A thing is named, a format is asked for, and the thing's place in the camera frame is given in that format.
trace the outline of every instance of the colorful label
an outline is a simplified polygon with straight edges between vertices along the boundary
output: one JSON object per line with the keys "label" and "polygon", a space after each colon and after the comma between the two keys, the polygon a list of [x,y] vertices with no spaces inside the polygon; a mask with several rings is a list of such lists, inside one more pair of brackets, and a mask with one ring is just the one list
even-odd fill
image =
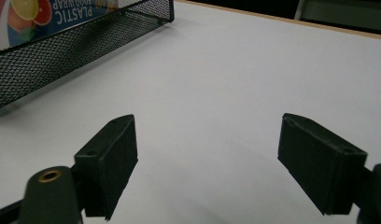
{"label": "colorful label", "polygon": [[0,0],[0,50],[7,49],[118,8],[118,0]]}

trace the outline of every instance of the white table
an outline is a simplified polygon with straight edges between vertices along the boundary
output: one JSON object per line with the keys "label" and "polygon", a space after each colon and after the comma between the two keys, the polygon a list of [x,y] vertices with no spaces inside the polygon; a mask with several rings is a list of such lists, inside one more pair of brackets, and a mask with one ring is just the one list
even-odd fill
{"label": "white table", "polygon": [[[0,208],[134,114],[139,163],[110,223],[355,223],[277,160],[281,116],[381,162],[381,40],[175,2],[176,20],[0,109]],[[85,223],[105,223],[85,218]]]}

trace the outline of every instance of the table edge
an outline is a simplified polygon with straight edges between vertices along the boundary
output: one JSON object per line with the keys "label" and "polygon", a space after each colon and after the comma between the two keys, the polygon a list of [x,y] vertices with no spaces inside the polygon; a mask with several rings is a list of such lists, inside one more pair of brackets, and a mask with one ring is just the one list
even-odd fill
{"label": "table edge", "polygon": [[331,30],[331,31],[341,32],[341,33],[346,33],[346,34],[351,34],[351,35],[361,35],[361,36],[366,36],[366,37],[370,37],[370,38],[381,39],[381,35],[366,33],[366,32],[362,32],[362,31],[348,30],[348,29],[344,29],[344,28],[338,28],[338,27],[334,27],[334,26],[316,24],[316,23],[307,22],[307,21],[296,21],[296,20],[291,20],[291,19],[286,19],[286,18],[280,18],[280,17],[270,16],[270,15],[265,15],[265,14],[261,14],[261,13],[256,13],[256,12],[249,12],[249,11],[244,11],[244,10],[239,10],[239,9],[234,9],[234,8],[228,8],[228,7],[213,6],[213,5],[209,5],[209,4],[205,4],[205,3],[192,2],[192,1],[188,1],[188,0],[175,0],[175,1],[179,2],[179,3],[192,4],[192,5],[196,5],[196,6],[200,6],[200,7],[210,7],[210,8],[224,10],[224,11],[230,11],[230,12],[241,13],[241,14],[246,14],[246,15],[250,15],[250,16],[261,17],[261,18],[270,19],[270,20],[274,20],[274,21],[283,21],[283,22],[288,22],[288,23],[293,23],[293,24],[298,24],[298,25],[315,27],[318,29]]}

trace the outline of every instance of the screw hole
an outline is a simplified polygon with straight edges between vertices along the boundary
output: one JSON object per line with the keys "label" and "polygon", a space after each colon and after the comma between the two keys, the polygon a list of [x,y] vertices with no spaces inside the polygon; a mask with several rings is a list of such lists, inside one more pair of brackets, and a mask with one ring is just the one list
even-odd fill
{"label": "screw hole", "polygon": [[59,170],[47,171],[43,175],[39,176],[38,181],[41,183],[48,183],[58,179],[61,175],[62,175],[62,172]]}

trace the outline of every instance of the wire mesh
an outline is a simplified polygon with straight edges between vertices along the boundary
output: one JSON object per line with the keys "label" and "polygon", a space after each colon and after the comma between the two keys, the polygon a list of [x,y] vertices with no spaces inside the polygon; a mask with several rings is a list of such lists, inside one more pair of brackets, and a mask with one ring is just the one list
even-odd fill
{"label": "wire mesh", "polygon": [[0,51],[0,108],[174,19],[173,0],[120,0],[120,9]]}

